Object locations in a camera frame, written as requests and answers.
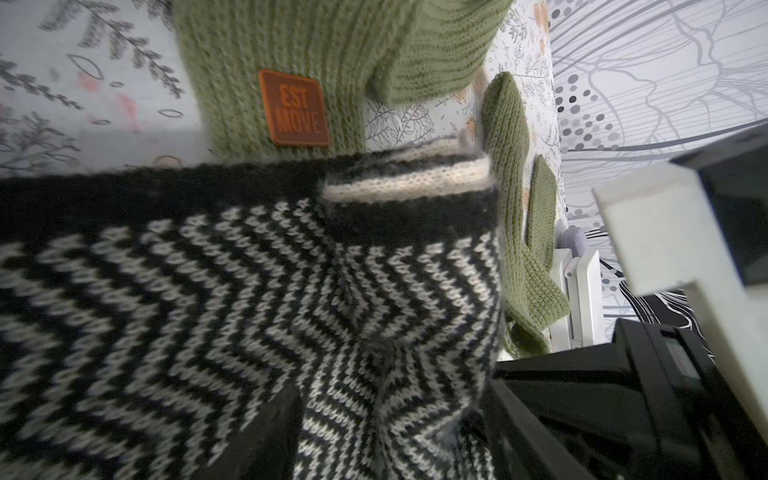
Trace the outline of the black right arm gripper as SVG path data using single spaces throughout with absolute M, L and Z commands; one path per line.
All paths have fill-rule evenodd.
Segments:
M 505 361 L 501 380 L 591 479 L 763 479 L 767 446 L 692 332 L 629 320 L 605 344 Z

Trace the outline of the black white patterned knit scarf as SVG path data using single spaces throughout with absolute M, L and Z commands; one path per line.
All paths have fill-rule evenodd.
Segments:
M 498 192 L 455 138 L 1 183 L 1 475 L 193 479 L 288 383 L 292 479 L 490 479 Z

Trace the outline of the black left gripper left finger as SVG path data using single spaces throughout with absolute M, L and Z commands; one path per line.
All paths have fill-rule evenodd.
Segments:
M 299 388 L 288 383 L 193 479 L 292 479 L 303 421 Z

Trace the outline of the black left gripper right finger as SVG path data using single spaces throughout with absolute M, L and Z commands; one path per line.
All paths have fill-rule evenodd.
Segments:
M 482 417 L 498 479 L 591 479 L 588 472 L 501 380 L 487 382 Z

